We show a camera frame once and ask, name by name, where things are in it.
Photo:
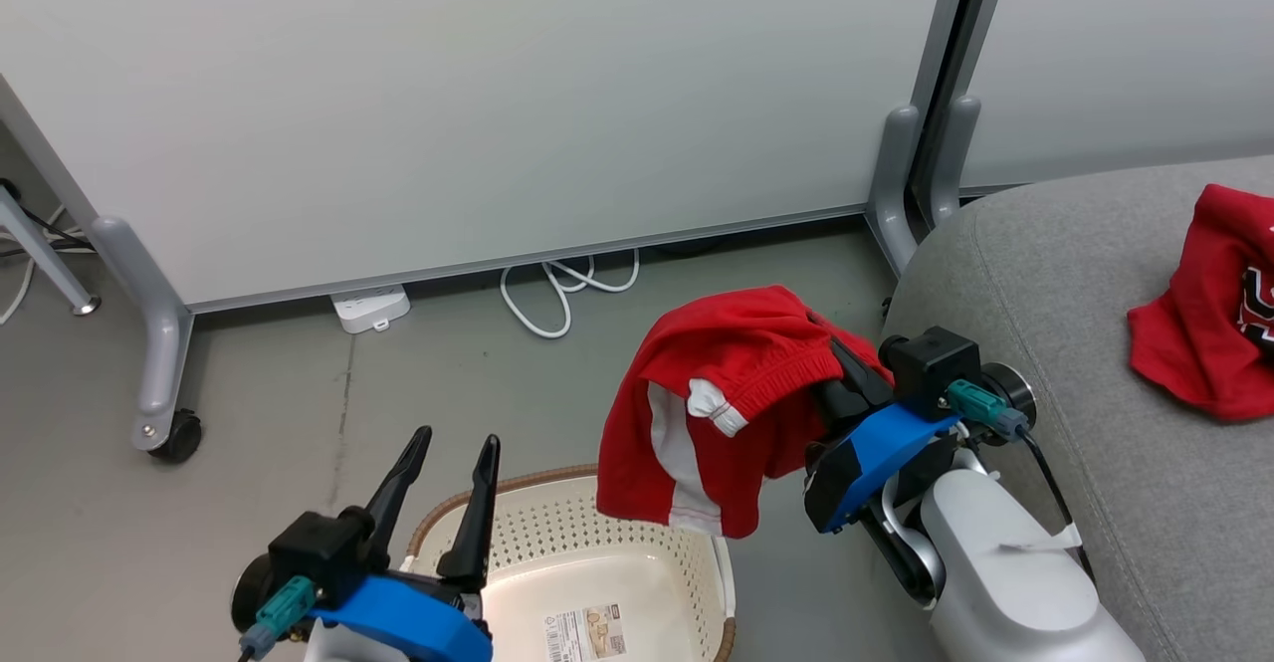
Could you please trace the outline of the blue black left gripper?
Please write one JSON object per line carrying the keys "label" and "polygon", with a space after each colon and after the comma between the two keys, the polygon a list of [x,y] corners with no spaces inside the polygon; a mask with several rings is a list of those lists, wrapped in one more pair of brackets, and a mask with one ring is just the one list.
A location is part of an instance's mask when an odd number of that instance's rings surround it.
{"label": "blue black left gripper", "polygon": [[[369,568],[389,568],[389,545],[410,486],[426,461],[432,426],[418,426],[364,511]],[[471,474],[471,494],[437,575],[457,589],[483,589],[490,567],[501,461],[498,435],[487,435]],[[339,609],[311,611],[313,661],[490,661],[496,647],[462,609],[394,575],[369,575]]]}

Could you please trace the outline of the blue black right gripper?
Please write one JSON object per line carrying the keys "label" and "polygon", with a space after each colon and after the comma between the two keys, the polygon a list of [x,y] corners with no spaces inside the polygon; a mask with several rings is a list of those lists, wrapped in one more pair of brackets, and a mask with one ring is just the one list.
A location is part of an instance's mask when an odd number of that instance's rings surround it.
{"label": "blue black right gripper", "polygon": [[893,402],[891,382],[826,318],[812,313],[810,320],[831,332],[840,373],[812,388],[826,434],[805,449],[804,509],[819,533],[833,533],[856,523],[889,479],[953,429],[956,414],[927,420]]}

